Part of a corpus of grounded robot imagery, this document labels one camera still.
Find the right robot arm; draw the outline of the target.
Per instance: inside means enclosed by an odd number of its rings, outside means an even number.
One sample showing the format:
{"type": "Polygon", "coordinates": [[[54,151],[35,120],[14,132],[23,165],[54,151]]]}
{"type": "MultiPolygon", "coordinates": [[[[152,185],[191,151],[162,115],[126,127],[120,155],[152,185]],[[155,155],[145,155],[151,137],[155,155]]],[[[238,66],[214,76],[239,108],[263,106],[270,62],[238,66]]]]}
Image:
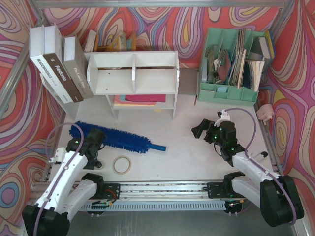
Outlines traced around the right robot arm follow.
{"type": "Polygon", "coordinates": [[[204,140],[219,146],[219,155],[237,169],[224,177],[222,190],[225,194],[247,198],[259,207],[263,219],[271,227],[294,224],[305,216],[293,178],[270,171],[250,157],[238,143],[233,122],[225,120],[216,125],[204,119],[191,131],[197,139],[205,132],[204,140]]]}

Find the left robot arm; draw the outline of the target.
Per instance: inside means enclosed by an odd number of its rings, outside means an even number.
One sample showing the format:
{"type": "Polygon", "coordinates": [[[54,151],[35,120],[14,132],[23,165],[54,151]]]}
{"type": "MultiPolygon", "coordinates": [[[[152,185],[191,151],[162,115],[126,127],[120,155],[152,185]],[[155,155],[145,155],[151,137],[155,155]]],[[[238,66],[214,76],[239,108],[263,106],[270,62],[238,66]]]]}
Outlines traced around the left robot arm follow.
{"type": "Polygon", "coordinates": [[[105,133],[97,128],[92,128],[87,135],[82,130],[79,132],[80,138],[68,142],[63,161],[47,189],[34,205],[26,205],[22,212],[29,236],[67,235],[70,222],[83,204],[105,193],[103,177],[90,173],[72,188],[82,169],[95,166],[105,138],[105,133]]]}

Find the blue microfiber duster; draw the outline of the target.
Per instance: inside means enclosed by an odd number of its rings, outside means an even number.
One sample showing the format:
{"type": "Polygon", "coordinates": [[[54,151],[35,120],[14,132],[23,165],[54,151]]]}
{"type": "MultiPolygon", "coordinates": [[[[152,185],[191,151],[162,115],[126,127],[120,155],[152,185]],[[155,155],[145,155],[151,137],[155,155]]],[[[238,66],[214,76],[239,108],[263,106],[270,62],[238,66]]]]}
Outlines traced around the blue microfiber duster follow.
{"type": "Polygon", "coordinates": [[[106,128],[82,121],[77,121],[75,124],[81,128],[84,137],[87,137],[93,128],[104,132],[105,138],[102,142],[104,146],[125,149],[140,154],[147,153],[150,149],[166,151],[165,146],[153,144],[147,137],[144,136],[114,128],[106,128]]]}

